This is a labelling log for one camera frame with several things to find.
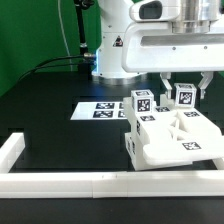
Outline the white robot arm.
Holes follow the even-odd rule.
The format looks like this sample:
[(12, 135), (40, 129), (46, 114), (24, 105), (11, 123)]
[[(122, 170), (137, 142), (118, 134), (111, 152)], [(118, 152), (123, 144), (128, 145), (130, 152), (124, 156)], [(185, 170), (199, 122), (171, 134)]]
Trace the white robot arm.
[(98, 0), (101, 45), (93, 76), (126, 84), (145, 73), (167, 83), (173, 72), (199, 72), (200, 93), (224, 71), (221, 0)]

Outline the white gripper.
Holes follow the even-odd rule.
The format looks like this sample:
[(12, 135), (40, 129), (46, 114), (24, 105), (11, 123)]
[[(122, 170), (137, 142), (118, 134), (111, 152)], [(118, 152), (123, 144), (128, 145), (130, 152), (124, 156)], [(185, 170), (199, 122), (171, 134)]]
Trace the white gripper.
[(223, 52), (224, 16), (204, 34), (175, 34), (169, 22), (132, 23), (123, 39), (122, 67), (127, 72), (161, 72), (168, 99), (172, 97), (170, 72), (202, 72), (198, 87), (203, 99), (212, 71), (224, 71)]

